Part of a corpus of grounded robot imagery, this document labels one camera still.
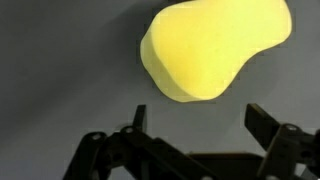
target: yellow sponge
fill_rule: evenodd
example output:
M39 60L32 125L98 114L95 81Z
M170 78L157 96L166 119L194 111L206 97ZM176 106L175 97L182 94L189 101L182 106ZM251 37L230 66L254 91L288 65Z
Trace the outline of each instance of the yellow sponge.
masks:
M226 90L253 55L285 41L291 28L284 0L194 0L160 11L140 53L166 96L209 100Z

